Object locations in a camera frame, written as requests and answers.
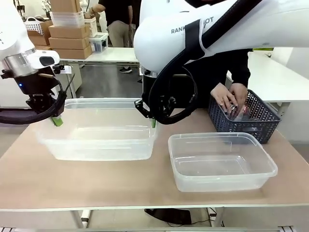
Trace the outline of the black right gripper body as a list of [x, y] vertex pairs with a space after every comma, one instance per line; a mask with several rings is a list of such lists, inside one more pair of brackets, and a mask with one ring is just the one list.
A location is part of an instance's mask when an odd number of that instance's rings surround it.
[[166, 105], [170, 97], [176, 99], [176, 79], [171, 77], [162, 83], [156, 80], [154, 77], [143, 76], [143, 106], [152, 113], [155, 120], [175, 120], [175, 115], [166, 114]]

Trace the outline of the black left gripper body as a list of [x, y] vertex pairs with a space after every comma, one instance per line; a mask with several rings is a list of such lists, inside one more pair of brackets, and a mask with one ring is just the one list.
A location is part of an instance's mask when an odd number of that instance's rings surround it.
[[58, 81], [53, 76], [41, 76], [31, 74], [14, 79], [25, 95], [42, 95], [42, 113], [48, 110], [54, 103], [55, 95], [52, 89], [58, 85]]

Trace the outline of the person's left hand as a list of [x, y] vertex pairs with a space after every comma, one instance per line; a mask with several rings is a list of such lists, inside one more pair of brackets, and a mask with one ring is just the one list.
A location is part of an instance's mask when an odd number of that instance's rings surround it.
[[238, 107], [242, 108], [247, 100], [248, 89], [243, 84], [233, 83], [229, 90], [236, 98]]

